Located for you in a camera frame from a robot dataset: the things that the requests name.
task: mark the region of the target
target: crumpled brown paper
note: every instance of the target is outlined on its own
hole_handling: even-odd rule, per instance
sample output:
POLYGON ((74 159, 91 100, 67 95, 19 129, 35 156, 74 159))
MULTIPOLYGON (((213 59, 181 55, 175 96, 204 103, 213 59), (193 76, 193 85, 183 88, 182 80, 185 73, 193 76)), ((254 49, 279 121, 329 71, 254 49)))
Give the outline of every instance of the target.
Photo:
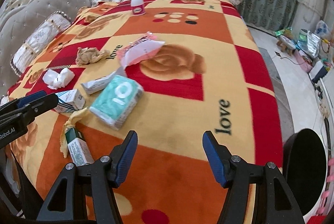
POLYGON ((84 116, 88 114, 88 112, 89 112, 88 107, 79 111, 74 111, 63 125, 60 144, 61 144, 61 152, 64 154, 64 158, 66 158, 68 155, 68 146, 65 137, 66 131, 70 128, 74 128, 76 126, 76 122, 80 121, 84 116))
POLYGON ((76 54, 76 64, 86 65, 96 63, 110 54, 108 50, 99 51, 97 48, 78 48, 76 54))

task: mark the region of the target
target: tufted headboard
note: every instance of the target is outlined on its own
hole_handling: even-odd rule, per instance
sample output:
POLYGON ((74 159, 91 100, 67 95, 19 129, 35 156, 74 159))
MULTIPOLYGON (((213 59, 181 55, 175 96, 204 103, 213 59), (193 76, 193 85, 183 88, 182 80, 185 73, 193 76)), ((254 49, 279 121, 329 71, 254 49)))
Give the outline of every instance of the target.
POLYGON ((33 31, 55 11, 63 11, 72 20, 91 0, 30 0, 13 9, 0 21, 0 97, 18 80, 10 60, 33 31))

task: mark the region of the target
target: white tile floor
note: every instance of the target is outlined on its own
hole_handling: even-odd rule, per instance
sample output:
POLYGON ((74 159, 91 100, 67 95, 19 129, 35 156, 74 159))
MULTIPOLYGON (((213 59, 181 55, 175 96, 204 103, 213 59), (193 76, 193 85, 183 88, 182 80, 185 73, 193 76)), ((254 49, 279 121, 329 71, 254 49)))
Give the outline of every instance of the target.
POLYGON ((308 74, 299 65, 293 64, 288 59, 280 59, 276 55, 275 51, 280 53, 282 57, 288 57, 294 63, 298 63, 293 56, 281 53, 280 48, 276 45, 276 38, 253 28, 249 28, 249 30, 257 46, 268 51, 281 77, 288 98, 295 133, 301 129, 309 128, 321 135, 321 115, 308 74))

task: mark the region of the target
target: white bottle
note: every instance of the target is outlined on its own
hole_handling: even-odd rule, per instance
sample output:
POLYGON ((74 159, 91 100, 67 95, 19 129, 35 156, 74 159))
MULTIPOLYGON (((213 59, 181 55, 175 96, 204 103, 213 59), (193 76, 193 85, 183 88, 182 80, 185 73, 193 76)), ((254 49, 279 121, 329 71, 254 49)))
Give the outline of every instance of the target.
POLYGON ((131 8, 134 16, 141 16, 145 14, 143 0, 131 0, 131 8))

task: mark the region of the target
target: teal tissue package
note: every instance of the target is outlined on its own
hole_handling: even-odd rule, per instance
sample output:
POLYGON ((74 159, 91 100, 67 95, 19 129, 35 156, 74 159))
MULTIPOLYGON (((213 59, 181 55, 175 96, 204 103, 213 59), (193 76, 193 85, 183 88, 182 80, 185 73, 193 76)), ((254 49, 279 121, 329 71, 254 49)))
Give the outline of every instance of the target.
POLYGON ((119 130, 143 94, 136 81, 116 75, 89 110, 112 128, 119 130))

